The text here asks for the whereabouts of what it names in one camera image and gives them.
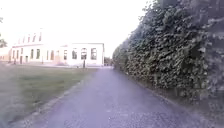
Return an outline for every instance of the paved path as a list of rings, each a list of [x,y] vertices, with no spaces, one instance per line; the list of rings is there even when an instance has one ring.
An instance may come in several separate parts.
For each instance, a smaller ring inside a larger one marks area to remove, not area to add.
[[[126,76],[99,69],[29,128],[207,128]]]

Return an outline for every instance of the lawn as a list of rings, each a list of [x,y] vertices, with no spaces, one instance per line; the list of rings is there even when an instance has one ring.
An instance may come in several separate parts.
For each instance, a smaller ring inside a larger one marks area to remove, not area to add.
[[[0,121],[24,118],[95,71],[0,65]]]

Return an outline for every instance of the facade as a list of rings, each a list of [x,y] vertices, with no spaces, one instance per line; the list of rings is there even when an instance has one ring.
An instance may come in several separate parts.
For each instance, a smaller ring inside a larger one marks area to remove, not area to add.
[[[26,34],[8,50],[8,59],[15,64],[44,64],[103,66],[103,43],[65,43],[53,44],[51,39],[42,38],[41,31]]]

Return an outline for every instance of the sky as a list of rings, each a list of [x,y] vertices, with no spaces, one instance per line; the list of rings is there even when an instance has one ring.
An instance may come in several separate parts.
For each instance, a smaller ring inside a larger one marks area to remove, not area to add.
[[[21,33],[43,28],[61,43],[104,43],[105,56],[111,57],[138,26],[146,1],[0,0],[4,18],[0,31],[14,44]]]

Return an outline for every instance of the green hedge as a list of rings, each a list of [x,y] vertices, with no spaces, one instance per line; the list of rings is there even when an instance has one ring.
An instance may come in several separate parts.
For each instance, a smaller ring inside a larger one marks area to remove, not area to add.
[[[114,51],[115,69],[181,97],[216,93],[223,87],[224,52],[213,46],[222,38],[208,30],[222,20],[202,22],[191,9],[181,4],[148,9],[138,28]]]

